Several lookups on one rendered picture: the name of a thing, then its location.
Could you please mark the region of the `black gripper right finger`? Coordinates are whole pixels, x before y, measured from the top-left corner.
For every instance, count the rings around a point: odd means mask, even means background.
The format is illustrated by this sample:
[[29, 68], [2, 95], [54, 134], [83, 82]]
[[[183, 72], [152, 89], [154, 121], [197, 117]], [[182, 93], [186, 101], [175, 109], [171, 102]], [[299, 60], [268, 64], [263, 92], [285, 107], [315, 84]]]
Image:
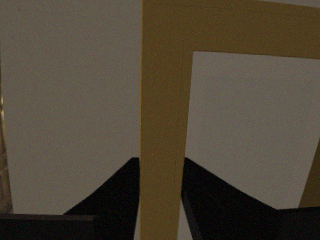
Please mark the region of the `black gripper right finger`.
[[320, 207], [276, 210], [189, 158], [181, 198], [193, 240], [320, 240]]

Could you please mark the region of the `tan flat board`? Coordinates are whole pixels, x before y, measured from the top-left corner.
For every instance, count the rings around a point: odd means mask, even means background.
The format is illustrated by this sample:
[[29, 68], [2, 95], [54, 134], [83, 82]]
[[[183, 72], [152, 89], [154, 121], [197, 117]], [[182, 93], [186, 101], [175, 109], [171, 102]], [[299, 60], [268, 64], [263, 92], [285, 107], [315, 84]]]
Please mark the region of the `tan flat board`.
[[142, 0], [0, 0], [14, 214], [62, 215], [139, 158]]

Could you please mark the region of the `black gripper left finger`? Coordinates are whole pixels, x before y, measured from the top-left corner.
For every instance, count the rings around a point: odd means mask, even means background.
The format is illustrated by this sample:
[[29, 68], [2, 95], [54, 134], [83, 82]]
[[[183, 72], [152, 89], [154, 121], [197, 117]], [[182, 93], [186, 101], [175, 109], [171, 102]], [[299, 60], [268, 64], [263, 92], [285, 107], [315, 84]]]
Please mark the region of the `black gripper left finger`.
[[0, 240], [134, 240], [139, 158], [62, 215], [0, 213]]

